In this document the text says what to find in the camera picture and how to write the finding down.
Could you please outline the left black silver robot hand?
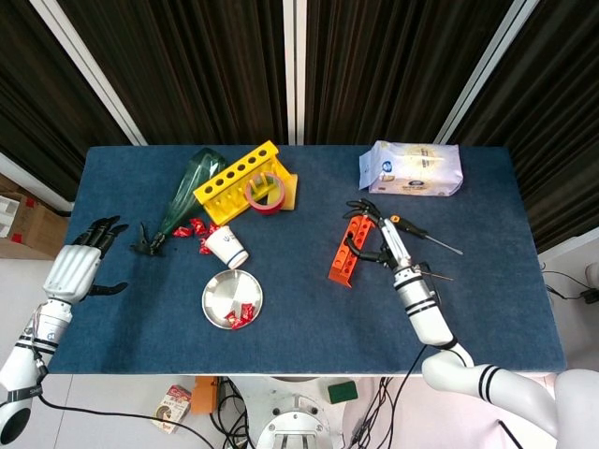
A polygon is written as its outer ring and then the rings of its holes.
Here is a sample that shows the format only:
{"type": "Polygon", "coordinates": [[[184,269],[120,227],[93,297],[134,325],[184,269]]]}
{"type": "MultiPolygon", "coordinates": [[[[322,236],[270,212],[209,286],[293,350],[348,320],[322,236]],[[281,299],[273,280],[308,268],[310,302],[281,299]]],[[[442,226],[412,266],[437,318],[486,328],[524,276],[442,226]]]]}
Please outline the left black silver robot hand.
{"type": "Polygon", "coordinates": [[[73,305],[88,296],[117,295],[128,286],[127,282],[113,286],[94,284],[99,265],[112,243],[128,228],[127,224],[118,224],[119,220],[119,215],[97,219],[61,249],[43,284],[48,299],[73,305]]]}

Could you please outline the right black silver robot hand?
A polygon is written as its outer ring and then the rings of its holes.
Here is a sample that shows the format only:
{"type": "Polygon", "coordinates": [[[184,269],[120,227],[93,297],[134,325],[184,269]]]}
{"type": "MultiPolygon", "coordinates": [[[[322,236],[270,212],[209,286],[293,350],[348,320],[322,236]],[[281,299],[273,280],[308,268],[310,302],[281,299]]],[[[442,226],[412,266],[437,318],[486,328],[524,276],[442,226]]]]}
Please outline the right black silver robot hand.
{"type": "Polygon", "coordinates": [[[344,218],[367,217],[379,230],[384,240],[379,253],[364,252],[356,245],[358,238],[356,233],[347,236],[345,244],[354,256],[360,260],[384,265],[393,271],[408,268],[415,270],[412,257],[408,253],[396,225],[389,218],[384,217],[371,201],[361,198],[360,200],[347,201],[346,205],[351,210],[343,216],[344,218]]]}

